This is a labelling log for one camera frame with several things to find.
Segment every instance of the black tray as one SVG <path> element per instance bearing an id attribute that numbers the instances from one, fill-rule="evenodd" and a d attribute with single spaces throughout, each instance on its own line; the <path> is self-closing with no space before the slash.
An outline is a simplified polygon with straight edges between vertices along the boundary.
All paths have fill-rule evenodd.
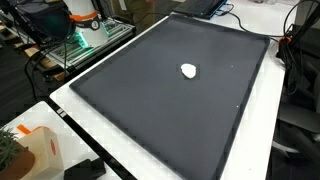
<path id="1" fill-rule="evenodd" d="M 182 178 L 219 179 L 268 45 L 170 16 L 71 88 Z M 184 63 L 195 78 L 182 75 Z"/>

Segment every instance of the white object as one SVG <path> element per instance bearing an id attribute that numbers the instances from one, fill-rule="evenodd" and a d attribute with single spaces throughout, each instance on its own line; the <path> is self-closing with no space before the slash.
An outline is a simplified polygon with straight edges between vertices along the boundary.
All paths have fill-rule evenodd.
<path id="1" fill-rule="evenodd" d="M 35 156 L 31 171 L 21 180 L 51 179 L 64 171 L 58 138 L 53 131 L 39 128 L 18 142 Z"/>
<path id="2" fill-rule="evenodd" d="M 284 19 L 292 8 L 292 6 L 283 4 L 270 6 L 268 4 L 252 3 L 247 0 L 236 0 L 233 1 L 233 4 L 235 7 L 232 12 L 241 18 L 245 28 L 257 33 L 274 35 L 283 33 Z M 295 14 L 296 11 L 294 10 L 292 16 L 288 19 L 288 25 L 294 22 Z M 237 19 L 231 15 L 202 21 L 240 29 Z M 72 82 L 99 64 L 104 63 L 126 45 L 53 92 L 50 98 L 60 107 L 63 107 L 80 126 L 137 179 L 180 180 L 181 177 L 154 158 L 69 88 Z M 253 85 L 221 180 L 265 179 L 285 73 L 281 60 L 275 57 L 276 52 L 277 44 L 272 42 Z"/>
<path id="3" fill-rule="evenodd" d="M 30 130 L 38 126 L 47 126 L 55 132 L 65 169 L 85 159 L 95 160 L 98 158 L 98 155 L 45 102 L 34 105 L 6 124 L 5 127 L 13 128 L 12 132 L 17 133 L 17 137 L 21 138 L 24 134 L 16 128 L 19 124 Z M 99 180 L 121 180 L 107 164 L 104 165 L 107 173 L 101 176 Z M 61 180 L 63 175 L 64 173 L 61 172 L 50 180 Z"/>
<path id="4" fill-rule="evenodd" d="M 91 0 L 64 0 L 72 14 L 85 16 L 95 12 Z M 109 39 L 106 30 L 100 23 L 98 30 L 90 28 L 76 28 L 76 32 L 80 33 L 90 47 L 97 47 L 106 43 Z"/>
<path id="5" fill-rule="evenodd" d="M 124 2 L 124 0 L 119 0 L 119 3 L 120 3 L 121 10 L 126 11 L 127 6 L 126 6 L 126 3 Z"/>
<path id="6" fill-rule="evenodd" d="M 197 68 L 192 64 L 183 64 L 181 66 L 181 71 L 183 75 L 185 75 L 187 78 L 192 79 L 197 74 Z"/>

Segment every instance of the desk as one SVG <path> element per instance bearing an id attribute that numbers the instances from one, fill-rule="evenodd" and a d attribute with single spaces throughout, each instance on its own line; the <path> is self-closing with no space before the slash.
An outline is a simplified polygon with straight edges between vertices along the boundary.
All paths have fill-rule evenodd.
<path id="1" fill-rule="evenodd" d="M 245 28 L 275 35 L 283 34 L 285 16 L 292 8 L 282 4 L 255 4 L 246 0 L 234 0 L 232 3 L 235 5 L 232 12 L 241 18 Z M 288 19 L 289 24 L 294 22 L 295 13 Z M 216 17 L 207 22 L 239 29 L 237 19 L 231 15 Z M 52 93 L 50 98 L 139 180 L 181 179 L 69 88 L 73 81 L 123 47 Z M 276 52 L 277 44 L 272 42 L 253 86 L 222 174 L 223 180 L 265 179 L 285 73 L 281 61 L 274 57 Z"/>
<path id="2" fill-rule="evenodd" d="M 57 134 L 59 147 L 62 155 L 64 169 L 85 160 L 94 160 L 98 155 L 45 103 L 40 102 L 12 120 L 6 127 L 13 128 L 17 137 L 23 137 L 16 127 L 23 124 L 29 129 L 38 126 L 47 126 Z M 107 173 L 99 180 L 121 180 L 120 177 L 105 164 Z M 64 172 L 55 176 L 52 180 L 62 180 Z"/>

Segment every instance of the wire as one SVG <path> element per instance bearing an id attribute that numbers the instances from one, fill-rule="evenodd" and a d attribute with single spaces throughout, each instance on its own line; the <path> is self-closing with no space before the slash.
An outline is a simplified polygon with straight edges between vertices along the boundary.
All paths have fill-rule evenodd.
<path id="1" fill-rule="evenodd" d="M 303 62 L 302 62 L 302 49 L 301 49 L 301 43 L 299 43 L 299 57 L 300 57 L 300 66 L 301 66 L 301 72 L 303 74 Z"/>
<path id="2" fill-rule="evenodd" d="M 66 73 L 67 73 L 67 45 L 64 44 L 64 64 L 63 64 L 63 69 L 64 69 L 64 72 L 63 72 L 63 81 L 65 82 L 65 79 L 66 79 Z"/>
<path id="3" fill-rule="evenodd" d="M 229 13 L 227 13 L 227 14 L 230 14 L 230 15 L 234 16 L 235 18 L 237 18 L 237 20 L 238 20 L 238 22 L 239 22 L 239 27 L 240 27 L 242 30 L 246 31 L 246 32 L 253 33 L 253 34 L 257 34 L 257 35 L 262 35 L 262 36 L 269 36 L 269 37 L 283 37 L 283 35 L 268 35 L 268 34 L 260 34 L 260 33 L 256 33 L 256 32 L 253 32 L 253 31 L 249 31 L 249 30 L 247 30 L 246 28 L 244 28 L 244 27 L 242 26 L 241 20 L 240 20 L 239 16 L 237 16 L 237 15 L 231 13 L 231 12 L 229 12 Z"/>
<path id="4" fill-rule="evenodd" d="M 104 2 L 106 3 L 106 5 L 107 5 L 107 9 L 108 9 L 108 12 L 109 12 L 109 14 L 110 14 L 110 18 L 111 18 L 115 23 L 117 23 L 117 24 L 125 24 L 125 23 L 119 23 L 118 21 L 116 21 L 116 20 L 113 18 L 113 16 L 112 16 L 113 13 L 111 13 L 111 10 L 110 10 L 110 7 L 109 7 L 109 3 L 108 3 L 106 0 L 103 0 L 103 1 L 104 1 Z M 139 21 L 134 22 L 133 24 L 134 24 L 134 25 L 137 25 L 137 24 L 141 23 L 144 18 L 146 18 L 148 15 L 152 15 L 152 14 L 153 14 L 153 15 L 161 15 L 161 16 L 169 16 L 169 15 L 167 15 L 167 14 L 161 14 L 161 13 L 147 13 L 147 14 L 145 14 Z"/>
<path id="5" fill-rule="evenodd" d="M 17 28 L 17 25 L 16 25 L 16 19 L 14 19 L 13 20 L 13 24 L 14 24 L 14 27 L 16 28 L 16 30 L 17 30 L 17 34 L 18 34 L 18 36 L 19 36 L 19 38 L 20 38 L 20 40 L 21 40 L 21 42 L 24 44 L 24 42 L 23 42 L 23 40 L 22 40 L 22 38 L 21 38 L 21 34 L 20 34 L 20 32 L 19 32 L 19 29 Z"/>
<path id="6" fill-rule="evenodd" d="M 45 2 L 45 1 L 39 1 L 39 2 L 28 2 L 28 1 L 23 1 L 23 2 L 21 2 L 21 3 L 17 3 L 17 4 L 15 4 L 14 6 L 15 7 L 17 7 L 17 6 L 19 6 L 19 5 L 25 5 L 25 4 L 48 4 L 47 2 Z"/>
<path id="7" fill-rule="evenodd" d="M 26 62 L 26 64 L 24 65 L 24 73 L 26 74 L 29 82 L 30 82 L 30 85 L 31 85 L 31 89 L 32 89 L 32 95 L 33 95 L 33 98 L 36 102 L 38 102 L 38 99 L 37 99 L 37 96 L 36 96 L 36 91 L 34 89 L 34 85 L 33 85 L 33 82 L 32 82 L 32 79 L 30 78 L 30 75 L 28 73 L 28 64 L 30 63 L 31 61 L 31 57 L 28 59 L 28 61 Z"/>
<path id="8" fill-rule="evenodd" d="M 290 16 L 290 14 L 292 13 L 292 11 L 300 4 L 302 3 L 305 3 L 305 2 L 313 2 L 313 3 L 317 3 L 319 5 L 319 2 L 316 1 L 316 0 L 304 0 L 304 1 L 300 1 L 299 3 L 297 3 L 296 5 L 294 5 L 291 10 L 288 12 L 285 20 L 284 20 L 284 23 L 283 23 L 283 34 L 285 37 L 288 37 L 288 34 L 287 34 L 287 31 L 286 31 L 286 25 L 287 25 L 287 21 L 288 21 L 288 18 Z"/>
<path id="9" fill-rule="evenodd" d="M 308 19 L 309 15 L 310 15 L 310 12 L 311 12 L 311 10 L 312 10 L 313 5 L 314 5 L 314 1 L 311 3 L 310 8 L 309 8 L 308 13 L 307 13 L 307 16 L 306 16 L 306 19 L 305 19 L 304 21 L 306 21 L 306 20 Z"/>
<path id="10" fill-rule="evenodd" d="M 228 11 L 217 10 L 217 12 L 221 12 L 221 14 L 217 14 L 217 13 L 216 13 L 215 15 L 217 15 L 217 16 L 224 16 L 224 15 L 230 13 L 230 12 L 233 10 L 233 8 L 234 8 L 234 5 L 233 5 L 233 4 L 225 4 L 225 5 L 231 6 L 231 9 L 229 9 Z"/>
<path id="11" fill-rule="evenodd" d="M 112 13 L 111 10 L 110 10 L 109 3 L 108 3 L 106 0 L 103 0 L 103 1 L 104 1 L 104 3 L 106 3 L 106 5 L 107 5 L 107 9 L 108 9 L 108 12 L 109 12 L 109 15 L 110 15 L 110 18 L 112 19 L 112 21 L 115 22 L 116 24 L 125 24 L 125 23 L 120 23 L 120 22 L 116 21 L 116 20 L 113 18 L 113 16 L 112 16 L 113 13 Z"/>
<path id="12" fill-rule="evenodd" d="M 275 42 L 279 42 L 278 40 L 274 39 L 273 37 L 270 37 L 270 39 L 275 41 Z"/>
<path id="13" fill-rule="evenodd" d="M 37 65 L 39 64 L 39 62 L 40 62 L 41 60 L 43 60 L 43 58 L 44 58 L 47 54 L 49 54 L 49 53 L 52 51 L 52 49 L 53 49 L 53 48 L 51 48 L 50 50 L 48 50 L 47 52 L 45 52 L 45 54 L 41 54 L 41 56 L 38 58 L 38 60 L 37 60 L 37 61 L 35 62 L 35 64 L 33 65 L 33 68 L 32 68 L 32 71 L 31 71 L 31 79 L 32 79 L 32 82 L 34 83 L 34 86 L 35 86 L 40 92 L 42 92 L 42 93 L 45 93 L 45 92 L 44 92 L 43 90 L 41 90 L 41 88 L 38 86 L 37 83 L 35 83 L 36 81 L 35 81 L 35 79 L 34 79 L 34 71 L 35 71 Z"/>
<path id="14" fill-rule="evenodd" d="M 161 14 L 161 13 L 147 13 L 139 21 L 135 22 L 134 25 L 141 23 L 144 18 L 146 18 L 148 15 L 152 15 L 152 14 L 159 15 L 159 16 L 168 16 L 167 14 Z"/>

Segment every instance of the electronic equipment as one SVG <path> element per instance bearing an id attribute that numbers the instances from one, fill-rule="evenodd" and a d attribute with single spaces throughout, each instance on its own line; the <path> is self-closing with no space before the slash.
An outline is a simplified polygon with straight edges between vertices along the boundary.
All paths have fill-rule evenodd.
<path id="1" fill-rule="evenodd" d="M 101 158 L 91 161 L 86 159 L 64 171 L 64 180 L 96 180 L 106 174 Z"/>
<path id="2" fill-rule="evenodd" d="M 219 179 L 269 44 L 171 15 L 70 88 L 183 179 Z"/>
<path id="3" fill-rule="evenodd" d="M 210 19 L 227 0 L 186 0 L 174 12 L 191 17 Z"/>
<path id="4" fill-rule="evenodd" d="M 23 14 L 25 14 L 25 16 L 30 18 L 29 21 L 32 20 L 35 22 L 38 22 L 38 21 L 41 22 L 41 20 L 44 20 L 44 19 L 51 19 L 51 20 L 59 19 L 60 17 L 59 14 L 57 16 L 49 15 L 51 12 L 55 14 L 56 10 L 61 11 L 61 9 L 59 10 L 57 6 L 63 7 L 62 10 L 64 12 L 69 12 L 69 11 L 72 11 L 73 9 L 76 9 L 73 12 L 77 12 L 78 10 L 76 7 L 78 7 L 78 9 L 83 9 L 84 7 L 86 7 L 84 11 L 81 11 L 81 13 L 78 12 L 79 14 L 76 14 L 76 15 L 73 14 L 75 15 L 74 16 L 75 19 L 83 19 L 83 21 L 73 22 L 73 30 L 72 30 L 73 35 L 69 37 L 68 43 L 64 43 L 61 45 L 58 44 L 58 46 L 52 48 L 50 52 L 46 54 L 46 56 L 50 60 L 54 61 L 56 64 L 60 65 L 61 67 L 64 67 L 65 65 L 69 73 L 72 73 L 77 69 L 80 69 L 87 63 L 94 60 L 97 56 L 110 51 L 115 46 L 118 46 L 121 43 L 126 42 L 128 39 L 134 36 L 134 32 L 135 32 L 134 26 L 130 24 L 125 24 L 121 21 L 116 21 L 111 18 L 105 19 L 105 15 L 103 15 L 104 19 L 96 20 L 96 18 L 98 17 L 96 15 L 91 16 L 93 17 L 91 19 L 90 18 L 86 19 L 85 12 L 93 11 L 92 4 L 88 5 L 89 2 L 91 3 L 91 0 L 81 1 L 80 5 L 82 6 L 80 7 L 76 6 L 76 4 L 72 4 L 72 3 L 78 2 L 78 0 L 77 1 L 66 0 L 65 1 L 66 3 L 62 3 L 62 1 L 57 1 L 55 3 L 52 2 L 50 3 L 51 6 L 47 5 L 46 3 L 42 5 L 39 5 L 38 3 L 30 3 L 32 4 L 32 6 L 30 6 L 30 4 L 28 5 L 28 2 L 30 1 L 25 1 L 24 4 L 19 5 L 19 7 L 22 9 L 22 10 L 20 9 L 20 11 L 23 11 L 25 9 L 28 10 L 27 12 L 23 12 Z M 45 13 L 45 12 L 49 13 L 47 14 L 47 18 L 36 16 L 39 13 Z M 40 29 L 40 32 L 45 32 L 45 33 L 40 33 L 41 36 L 34 36 L 35 34 L 37 34 L 35 33 L 36 31 L 32 31 L 30 28 L 24 28 L 25 24 L 21 24 L 21 23 L 18 24 L 17 19 L 14 18 L 11 15 L 11 13 L 5 13 L 3 11 L 0 11 L 0 17 L 1 17 L 0 19 L 3 20 L 4 24 L 6 25 L 6 28 L 8 29 L 8 31 L 15 34 L 17 37 L 21 37 L 24 43 L 38 44 L 37 40 L 40 40 L 39 41 L 40 46 L 39 45 L 38 46 L 39 48 L 42 48 L 42 47 L 48 46 L 48 44 L 50 44 L 48 42 L 52 42 L 52 44 L 57 44 L 57 42 L 61 42 L 61 38 L 64 38 L 66 36 L 65 32 L 66 30 L 69 29 L 68 22 L 71 20 L 72 16 L 70 17 L 70 15 L 67 14 L 65 16 L 66 19 L 60 18 L 60 22 L 62 22 L 60 23 L 61 26 L 51 27 L 52 24 L 47 23 L 48 25 L 46 25 L 46 23 L 44 23 L 45 26 L 43 27 L 42 25 L 44 24 L 40 24 L 39 27 L 41 27 L 41 29 L 39 27 L 37 27 L 37 29 Z M 100 24 L 99 30 L 91 29 L 90 25 L 96 24 L 93 22 L 98 22 Z"/>

